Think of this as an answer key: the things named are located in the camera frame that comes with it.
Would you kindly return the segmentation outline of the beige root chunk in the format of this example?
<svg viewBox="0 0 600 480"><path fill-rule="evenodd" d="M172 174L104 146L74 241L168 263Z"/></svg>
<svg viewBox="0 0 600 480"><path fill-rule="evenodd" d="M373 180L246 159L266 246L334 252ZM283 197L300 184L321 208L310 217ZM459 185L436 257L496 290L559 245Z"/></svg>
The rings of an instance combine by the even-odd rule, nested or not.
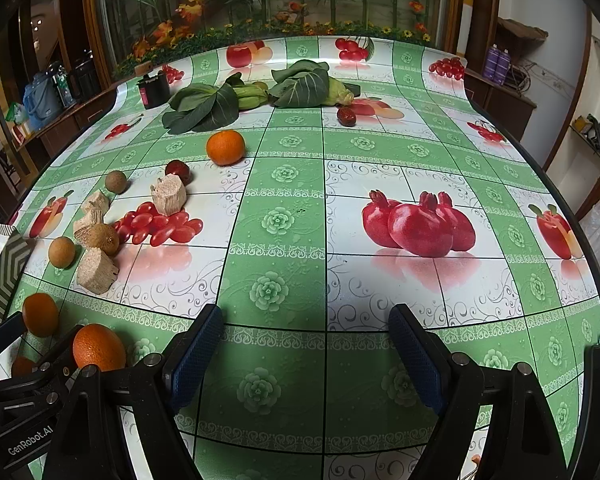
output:
<svg viewBox="0 0 600 480"><path fill-rule="evenodd" d="M73 236L80 245L87 245L88 233L91 231L91 227L102 222L102 218L104 218L104 215L100 210L90 209L81 219L73 222Z"/></svg>
<svg viewBox="0 0 600 480"><path fill-rule="evenodd" d="M117 279L119 268L100 248L88 248L76 268L76 282L93 294L108 292Z"/></svg>
<svg viewBox="0 0 600 480"><path fill-rule="evenodd" d="M186 202L186 189L176 174L158 177L150 186L152 202L159 214L169 217L179 212Z"/></svg>
<svg viewBox="0 0 600 480"><path fill-rule="evenodd" d="M110 199L101 190L96 190L91 195L87 196L81 205L84 212L91 210L99 211L103 216L107 213L110 207Z"/></svg>

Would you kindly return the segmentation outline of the brown kiwi fruit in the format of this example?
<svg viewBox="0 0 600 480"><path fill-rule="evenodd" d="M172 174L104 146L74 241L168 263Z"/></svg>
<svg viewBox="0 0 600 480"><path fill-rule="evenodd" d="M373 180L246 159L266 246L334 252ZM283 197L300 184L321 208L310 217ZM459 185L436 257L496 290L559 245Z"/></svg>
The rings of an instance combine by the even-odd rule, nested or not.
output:
<svg viewBox="0 0 600 480"><path fill-rule="evenodd" d="M120 195L128 187L128 178L123 171L112 170L106 175L105 186L109 192Z"/></svg>
<svg viewBox="0 0 600 480"><path fill-rule="evenodd" d="M106 223L92 224L84 235L83 246L98 248L106 255L113 256L119 249L120 238L113 226Z"/></svg>

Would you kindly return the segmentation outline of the tan round fruit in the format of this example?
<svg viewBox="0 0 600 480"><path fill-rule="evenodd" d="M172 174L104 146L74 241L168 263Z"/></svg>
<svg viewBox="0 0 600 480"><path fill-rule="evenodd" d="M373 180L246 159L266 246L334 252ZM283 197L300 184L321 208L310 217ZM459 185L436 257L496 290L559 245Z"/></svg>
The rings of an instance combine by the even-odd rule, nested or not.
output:
<svg viewBox="0 0 600 480"><path fill-rule="evenodd" d="M68 268L73 263L74 258L76 258L76 245L69 237L60 236L50 243L48 260L54 268Z"/></svg>

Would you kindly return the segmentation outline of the dark red jujube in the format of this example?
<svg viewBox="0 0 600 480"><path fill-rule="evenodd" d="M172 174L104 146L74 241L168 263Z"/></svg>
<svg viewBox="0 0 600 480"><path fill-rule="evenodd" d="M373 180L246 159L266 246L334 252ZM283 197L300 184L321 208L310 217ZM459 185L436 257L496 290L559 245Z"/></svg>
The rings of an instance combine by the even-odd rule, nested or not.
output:
<svg viewBox="0 0 600 480"><path fill-rule="evenodd" d="M343 127L354 127L356 115L351 107L340 106L337 110L337 120Z"/></svg>
<svg viewBox="0 0 600 480"><path fill-rule="evenodd" d="M177 176L183 182L184 185L188 185L192 180L192 172L186 162L182 162L179 159L173 159L166 164L164 168L164 174L166 176Z"/></svg>

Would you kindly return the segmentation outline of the orange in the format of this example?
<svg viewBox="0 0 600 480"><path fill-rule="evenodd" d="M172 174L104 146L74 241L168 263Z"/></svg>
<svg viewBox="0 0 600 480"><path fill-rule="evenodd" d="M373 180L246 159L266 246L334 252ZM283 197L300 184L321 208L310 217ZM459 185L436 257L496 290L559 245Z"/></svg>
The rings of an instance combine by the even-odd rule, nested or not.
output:
<svg viewBox="0 0 600 480"><path fill-rule="evenodd" d="M246 144L239 132L222 130L209 136L206 151L216 166L230 166L244 158Z"/></svg>

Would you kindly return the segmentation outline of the left bok choy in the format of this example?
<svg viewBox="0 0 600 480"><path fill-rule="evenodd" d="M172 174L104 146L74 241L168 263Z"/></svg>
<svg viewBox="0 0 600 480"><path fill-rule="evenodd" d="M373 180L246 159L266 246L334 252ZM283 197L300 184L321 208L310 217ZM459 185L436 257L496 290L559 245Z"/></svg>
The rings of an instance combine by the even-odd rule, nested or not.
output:
<svg viewBox="0 0 600 480"><path fill-rule="evenodd" d="M268 85L245 82L242 74L230 75L220 86L190 84L170 99L171 109L162 116L170 134L206 132L232 124L240 112L268 102Z"/></svg>

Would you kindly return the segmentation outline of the bok choy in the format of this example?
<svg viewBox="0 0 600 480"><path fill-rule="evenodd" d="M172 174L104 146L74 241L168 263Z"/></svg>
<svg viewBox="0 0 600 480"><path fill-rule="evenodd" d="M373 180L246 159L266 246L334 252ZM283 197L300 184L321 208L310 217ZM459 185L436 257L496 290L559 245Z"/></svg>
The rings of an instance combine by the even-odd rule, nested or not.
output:
<svg viewBox="0 0 600 480"><path fill-rule="evenodd" d="M283 70L271 70L271 103L280 108L348 106L361 94L358 84L345 84L329 75L326 62L300 60Z"/></svg>
<svg viewBox="0 0 600 480"><path fill-rule="evenodd" d="M245 82L242 74L230 75L220 86L190 84L170 99L171 109L162 116L170 134L206 132L232 124L240 112L268 102L268 85Z"/></svg>

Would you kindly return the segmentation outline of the black jar with pink label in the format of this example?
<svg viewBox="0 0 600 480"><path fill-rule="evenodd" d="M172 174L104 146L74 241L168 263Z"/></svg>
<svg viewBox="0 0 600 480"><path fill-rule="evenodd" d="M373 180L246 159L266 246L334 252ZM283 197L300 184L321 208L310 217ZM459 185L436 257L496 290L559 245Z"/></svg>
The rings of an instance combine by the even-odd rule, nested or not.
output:
<svg viewBox="0 0 600 480"><path fill-rule="evenodd" d="M170 100L169 83L163 70L159 70L155 75L145 74L137 83L137 87L146 110L166 104Z"/></svg>

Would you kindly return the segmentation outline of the wooden sideboard cabinet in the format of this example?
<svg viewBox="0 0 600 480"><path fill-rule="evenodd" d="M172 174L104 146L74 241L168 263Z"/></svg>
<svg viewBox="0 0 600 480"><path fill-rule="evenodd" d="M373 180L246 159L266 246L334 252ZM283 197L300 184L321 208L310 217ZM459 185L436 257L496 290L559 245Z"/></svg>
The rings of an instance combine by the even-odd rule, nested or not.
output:
<svg viewBox="0 0 600 480"><path fill-rule="evenodd" d="M21 144L16 145L15 152L20 155L31 142L41 140L50 157L54 157L81 132L112 110L117 99L118 88L125 83L125 79L118 81L91 99L68 108L48 125L30 134Z"/></svg>

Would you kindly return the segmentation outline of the right bok choy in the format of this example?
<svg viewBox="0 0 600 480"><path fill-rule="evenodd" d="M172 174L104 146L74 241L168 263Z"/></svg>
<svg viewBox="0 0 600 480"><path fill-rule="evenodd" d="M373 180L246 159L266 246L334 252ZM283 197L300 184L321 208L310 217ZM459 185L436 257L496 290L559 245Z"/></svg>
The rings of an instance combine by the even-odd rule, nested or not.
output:
<svg viewBox="0 0 600 480"><path fill-rule="evenodd" d="M300 60L283 70L271 70L271 103L280 108L348 106L361 94L358 84L345 84L329 75L326 62Z"/></svg>

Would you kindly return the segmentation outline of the blue bag on shelf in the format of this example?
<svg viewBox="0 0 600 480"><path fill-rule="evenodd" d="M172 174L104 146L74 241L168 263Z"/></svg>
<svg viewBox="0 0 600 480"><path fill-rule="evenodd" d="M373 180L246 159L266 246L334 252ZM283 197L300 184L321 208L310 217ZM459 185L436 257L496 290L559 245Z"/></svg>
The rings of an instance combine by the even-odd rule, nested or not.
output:
<svg viewBox="0 0 600 480"><path fill-rule="evenodd" d="M54 82L43 73L35 74L30 84L24 88L23 106L33 131L46 127L64 109Z"/></svg>

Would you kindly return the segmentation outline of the purple bottles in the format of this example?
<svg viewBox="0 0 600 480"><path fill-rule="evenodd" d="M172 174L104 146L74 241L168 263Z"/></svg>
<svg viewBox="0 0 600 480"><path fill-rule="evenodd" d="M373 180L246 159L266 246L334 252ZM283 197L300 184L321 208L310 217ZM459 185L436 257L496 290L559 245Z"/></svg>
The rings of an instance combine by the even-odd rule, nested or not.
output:
<svg viewBox="0 0 600 480"><path fill-rule="evenodd" d="M507 50L501 50L496 44L486 52L486 62L484 62L482 76L487 80L502 86L510 69L512 58Z"/></svg>

